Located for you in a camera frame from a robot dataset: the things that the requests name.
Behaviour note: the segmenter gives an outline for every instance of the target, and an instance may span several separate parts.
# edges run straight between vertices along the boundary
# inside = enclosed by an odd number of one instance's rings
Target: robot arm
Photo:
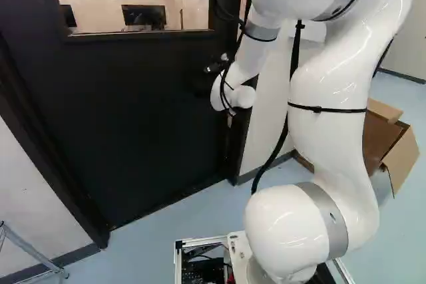
[[[371,77],[411,0],[253,0],[249,21],[277,30],[285,18],[326,21],[325,49],[301,66],[290,85],[289,130],[314,164],[313,182],[254,194],[244,218],[256,261],[276,283],[307,281],[316,265],[362,246],[379,226],[363,162],[362,134]],[[251,106],[270,43],[244,37],[226,81],[232,106]],[[223,108],[218,80],[211,102]],[[320,106],[330,111],[313,111]]]

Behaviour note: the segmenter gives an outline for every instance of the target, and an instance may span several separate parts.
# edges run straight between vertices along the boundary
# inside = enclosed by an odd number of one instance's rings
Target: black cable
[[[199,255],[199,256],[197,256],[197,257],[203,257],[203,258],[205,258],[205,259],[216,259],[215,257],[210,257],[210,256],[207,256],[207,255]],[[225,262],[223,262],[223,264],[225,265],[225,266],[228,266],[228,267],[230,267],[230,268],[232,268],[232,265],[230,265],[230,264],[228,264],[228,263],[225,263]]]
[[[335,109],[335,108],[324,108],[322,106],[304,106],[302,104],[296,104],[289,102],[289,106],[302,110],[312,111],[313,113],[330,112],[330,113],[364,113],[367,112],[367,108],[362,109]]]
[[[299,52],[300,52],[300,36],[302,33],[302,29],[305,27],[305,25],[302,24],[301,20],[298,20],[298,24],[296,25],[296,34],[294,35],[294,41],[293,41],[293,49],[292,49],[292,59],[290,62],[290,80],[293,77],[294,72],[299,67]],[[280,153],[280,150],[282,149],[282,146],[284,145],[284,141],[286,141],[288,135],[288,114],[286,114],[286,120],[284,121],[284,126],[282,128],[280,138],[278,139],[278,142],[272,151],[270,157],[266,160],[264,165],[259,169],[258,173],[256,174],[256,177],[253,180],[252,183],[252,194],[255,194],[258,190],[258,184],[260,181],[260,178],[264,175],[266,170],[272,165],[272,162],[276,159],[277,155]]]

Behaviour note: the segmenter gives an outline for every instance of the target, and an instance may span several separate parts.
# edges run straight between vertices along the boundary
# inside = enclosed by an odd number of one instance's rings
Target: wires
[[[203,257],[203,258],[205,258],[205,259],[214,259],[213,257],[207,256],[207,255],[199,255],[199,256],[197,256],[197,257]],[[228,266],[228,267],[232,268],[232,266],[231,266],[230,264],[228,264],[228,263],[223,262],[223,264],[224,264],[225,266]]]
[[[301,20],[298,20],[298,24],[296,25],[296,34],[294,36],[293,49],[292,49],[292,60],[290,63],[290,80],[293,77],[294,72],[299,67],[299,51],[300,51],[300,36],[302,33],[302,29],[305,25],[302,24]],[[280,153],[284,142],[286,141],[288,135],[288,113],[286,115],[286,121],[284,122],[284,127],[282,128],[280,138],[272,151],[270,157],[266,160],[263,166],[260,167],[258,173],[256,173],[256,177],[252,183],[252,194],[255,194],[258,190],[258,184],[260,178],[264,175],[266,170],[272,165],[272,162],[276,159],[277,155]]]

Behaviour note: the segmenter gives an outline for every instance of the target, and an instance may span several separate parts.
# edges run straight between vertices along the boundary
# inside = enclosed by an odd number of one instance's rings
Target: cardboard box
[[[402,110],[373,99],[368,99],[367,108],[363,132],[365,167],[370,177],[379,168],[387,170],[395,197],[420,155],[419,147],[412,127],[399,121]],[[300,154],[294,158],[314,171],[314,166]]]

